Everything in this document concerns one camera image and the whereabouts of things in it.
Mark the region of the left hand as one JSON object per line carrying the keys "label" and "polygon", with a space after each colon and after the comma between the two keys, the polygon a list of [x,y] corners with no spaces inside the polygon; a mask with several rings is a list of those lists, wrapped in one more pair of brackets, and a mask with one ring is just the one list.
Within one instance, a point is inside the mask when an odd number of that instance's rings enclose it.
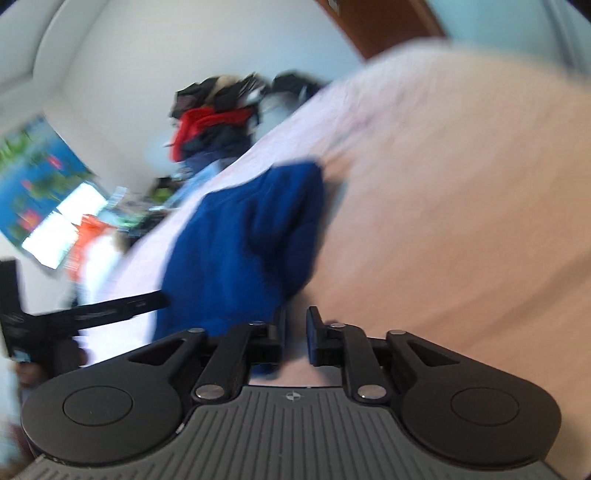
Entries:
{"label": "left hand", "polygon": [[27,362],[14,362],[13,370],[16,374],[18,391],[32,390],[48,380],[48,376],[41,366]]}

